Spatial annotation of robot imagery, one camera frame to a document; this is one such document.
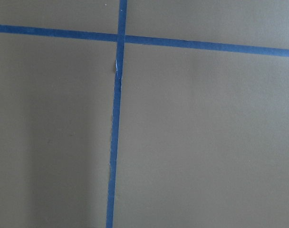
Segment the brown paper table cover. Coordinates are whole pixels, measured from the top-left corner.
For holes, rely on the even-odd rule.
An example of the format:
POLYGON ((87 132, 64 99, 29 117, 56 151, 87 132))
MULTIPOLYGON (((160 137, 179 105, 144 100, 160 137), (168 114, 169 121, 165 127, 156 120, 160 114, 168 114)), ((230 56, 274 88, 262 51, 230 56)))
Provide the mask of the brown paper table cover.
POLYGON ((289 228, 289 0, 0 0, 0 228, 289 228))

